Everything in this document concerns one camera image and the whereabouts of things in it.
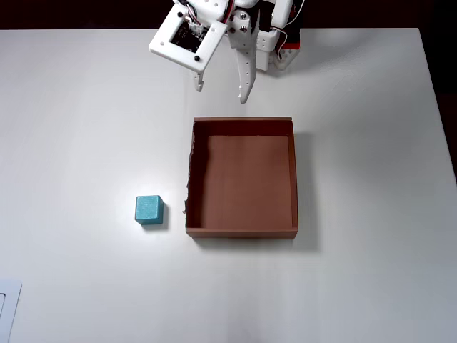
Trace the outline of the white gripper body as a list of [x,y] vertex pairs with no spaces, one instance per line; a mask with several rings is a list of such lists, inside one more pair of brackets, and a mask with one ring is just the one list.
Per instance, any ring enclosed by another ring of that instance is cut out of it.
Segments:
[[174,35],[174,44],[197,49],[214,22],[227,25],[224,34],[234,39],[250,39],[258,18],[257,1],[175,1],[183,24]]

